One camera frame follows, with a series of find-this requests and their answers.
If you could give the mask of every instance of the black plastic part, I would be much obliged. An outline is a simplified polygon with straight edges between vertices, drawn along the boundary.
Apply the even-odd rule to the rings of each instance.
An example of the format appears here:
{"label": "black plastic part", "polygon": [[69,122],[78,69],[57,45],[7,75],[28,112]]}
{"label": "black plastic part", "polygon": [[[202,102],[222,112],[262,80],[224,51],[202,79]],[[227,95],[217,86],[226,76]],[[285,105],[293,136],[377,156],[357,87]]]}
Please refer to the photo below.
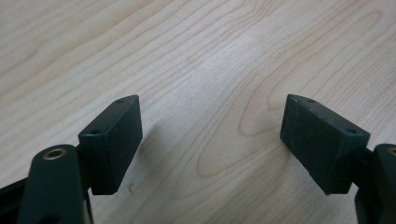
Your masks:
{"label": "black plastic part", "polygon": [[[45,160],[53,149],[65,153]],[[84,193],[76,149],[69,145],[49,147],[33,158],[17,223],[87,223]]]}
{"label": "black plastic part", "polygon": [[383,207],[376,191],[359,189],[355,197],[356,215],[359,224],[378,223]]}
{"label": "black plastic part", "polygon": [[378,223],[396,223],[396,146],[376,146],[372,167],[383,208]]}
{"label": "black plastic part", "polygon": [[26,179],[0,189],[0,223],[16,223]]}
{"label": "black plastic part", "polygon": [[376,191],[375,180],[372,176],[372,163],[374,152],[365,149],[352,163],[350,178],[352,182],[365,192]]}
{"label": "black plastic part", "polygon": [[280,138],[325,194],[347,193],[370,134],[311,99],[288,95]]}
{"label": "black plastic part", "polygon": [[137,95],[112,103],[78,135],[92,194],[118,191],[142,137]]}

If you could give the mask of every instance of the screw hole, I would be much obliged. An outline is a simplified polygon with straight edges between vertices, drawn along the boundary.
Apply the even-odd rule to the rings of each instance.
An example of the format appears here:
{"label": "screw hole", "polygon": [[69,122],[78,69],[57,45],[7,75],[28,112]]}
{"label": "screw hole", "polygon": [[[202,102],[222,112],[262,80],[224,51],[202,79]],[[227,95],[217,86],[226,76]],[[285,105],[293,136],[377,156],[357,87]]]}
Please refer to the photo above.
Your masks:
{"label": "screw hole", "polygon": [[91,133],[92,133],[92,134],[97,134],[97,133],[100,133],[100,130],[95,129],[95,130],[91,131]]}
{"label": "screw hole", "polygon": [[66,154],[66,150],[63,148],[55,148],[46,154],[44,154],[43,158],[46,161],[56,160],[61,158],[64,154]]}
{"label": "screw hole", "polygon": [[346,129],[346,131],[349,133],[357,133],[356,130],[353,130],[353,129]]}
{"label": "screw hole", "polygon": [[388,148],[388,152],[392,154],[393,156],[396,156],[396,147],[390,147]]}

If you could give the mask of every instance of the wooden table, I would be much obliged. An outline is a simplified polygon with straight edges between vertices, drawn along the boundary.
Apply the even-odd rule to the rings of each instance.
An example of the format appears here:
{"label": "wooden table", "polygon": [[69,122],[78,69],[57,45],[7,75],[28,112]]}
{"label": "wooden table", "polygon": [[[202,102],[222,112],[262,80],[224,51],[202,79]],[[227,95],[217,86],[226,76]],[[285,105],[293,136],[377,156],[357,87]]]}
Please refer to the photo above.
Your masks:
{"label": "wooden table", "polygon": [[140,96],[144,139],[96,223],[356,223],[279,139],[288,93],[396,143],[396,3],[0,2],[0,187]]}

